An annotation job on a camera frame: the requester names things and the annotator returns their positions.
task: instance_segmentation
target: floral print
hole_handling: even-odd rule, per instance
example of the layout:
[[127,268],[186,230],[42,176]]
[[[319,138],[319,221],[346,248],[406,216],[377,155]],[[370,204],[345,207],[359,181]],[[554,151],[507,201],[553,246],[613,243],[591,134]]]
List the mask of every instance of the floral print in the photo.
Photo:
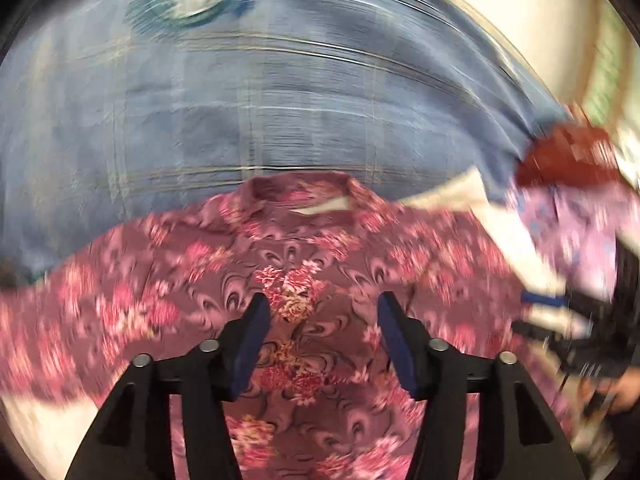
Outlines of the floral print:
[[240,469],[265,469],[275,454],[273,426],[251,415],[241,420],[227,415],[225,420]]
[[258,271],[255,277],[264,287],[271,309],[286,321],[296,323],[311,316],[324,291],[326,282],[313,279],[318,270],[318,264],[305,260],[300,267],[284,275],[268,266]]
[[316,472],[325,478],[356,478],[362,480],[404,480],[411,463],[407,455],[395,456],[401,442],[393,437],[378,439],[356,458],[333,453],[316,465]]
[[640,232],[640,197],[610,182],[578,189],[516,189],[507,204],[520,215],[538,253],[569,285],[610,300],[616,286],[616,233]]
[[[288,209],[334,195],[352,210]],[[101,405],[136,354],[185,354],[263,291],[270,332],[249,387],[225,404],[244,478],[401,480],[424,403],[400,387],[386,355],[376,311],[385,290],[462,351],[517,352],[543,395],[555,395],[511,334],[522,285],[475,218],[387,203],[342,173],[258,177],[123,224],[43,282],[4,295],[0,388]],[[179,400],[170,401],[172,450],[186,480]],[[477,397],[468,409],[472,442]],[[562,399],[554,409],[568,421]],[[474,453],[465,447],[461,478],[472,476]]]

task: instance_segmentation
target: pink floral shirt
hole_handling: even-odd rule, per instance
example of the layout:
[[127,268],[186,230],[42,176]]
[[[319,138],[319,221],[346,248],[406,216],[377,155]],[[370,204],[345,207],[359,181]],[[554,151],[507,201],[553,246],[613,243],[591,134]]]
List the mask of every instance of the pink floral shirt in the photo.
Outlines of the pink floral shirt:
[[[353,206],[289,209],[345,195]],[[522,285],[471,214],[390,204],[342,173],[254,178],[236,192],[119,225],[0,303],[5,393],[100,406],[128,361],[182,355],[238,318],[254,292],[271,330],[242,397],[225,407],[244,478],[402,480],[424,404],[399,387],[376,300],[392,290],[463,352],[517,352],[555,394],[510,323]],[[566,404],[556,412],[568,422]],[[179,398],[174,462],[187,478]],[[478,400],[470,396],[460,478],[471,478]]]

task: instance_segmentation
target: metal screw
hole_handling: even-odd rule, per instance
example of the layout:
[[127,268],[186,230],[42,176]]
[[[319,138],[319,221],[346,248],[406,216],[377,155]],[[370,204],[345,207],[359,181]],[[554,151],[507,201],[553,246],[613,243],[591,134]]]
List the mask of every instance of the metal screw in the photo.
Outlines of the metal screw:
[[149,354],[138,354],[133,358],[133,365],[137,368],[143,368],[151,362]]
[[436,337],[429,341],[429,346],[437,352],[444,352],[447,348],[449,348],[449,343],[444,341],[444,339]]
[[518,358],[513,352],[500,352],[498,357],[506,365],[514,365],[518,362]]
[[217,339],[207,339],[200,343],[200,350],[203,352],[215,352],[220,348],[220,343]]

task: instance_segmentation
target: red cloth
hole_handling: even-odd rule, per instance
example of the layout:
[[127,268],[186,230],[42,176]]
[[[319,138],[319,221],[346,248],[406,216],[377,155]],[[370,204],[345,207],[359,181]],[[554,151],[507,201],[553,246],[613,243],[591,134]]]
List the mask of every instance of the red cloth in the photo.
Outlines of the red cloth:
[[[353,210],[287,209],[340,194]],[[184,354],[259,290],[271,302],[271,330],[248,391],[225,407],[247,480],[404,478],[424,405],[388,371],[375,308],[384,290],[463,352],[517,352],[546,398],[555,394],[511,336],[522,285],[476,219],[389,204],[341,173],[256,178],[120,225],[43,283],[4,296],[0,386],[100,405],[133,356]],[[179,417],[174,403],[183,479]],[[477,428],[471,396],[461,478],[472,475]]]
[[602,128],[558,124],[536,140],[515,175],[518,187],[564,184],[587,188],[625,182],[609,134]]

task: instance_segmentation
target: person's arm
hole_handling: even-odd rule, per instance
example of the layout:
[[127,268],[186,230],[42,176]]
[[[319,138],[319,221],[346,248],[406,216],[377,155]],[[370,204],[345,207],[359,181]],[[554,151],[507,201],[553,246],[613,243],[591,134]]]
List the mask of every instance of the person's arm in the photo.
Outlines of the person's arm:
[[602,394],[615,393],[609,411],[611,413],[628,412],[640,398],[640,367],[629,367],[627,371],[615,381],[583,381],[580,384],[579,394],[582,400],[589,402],[593,394],[598,391]]

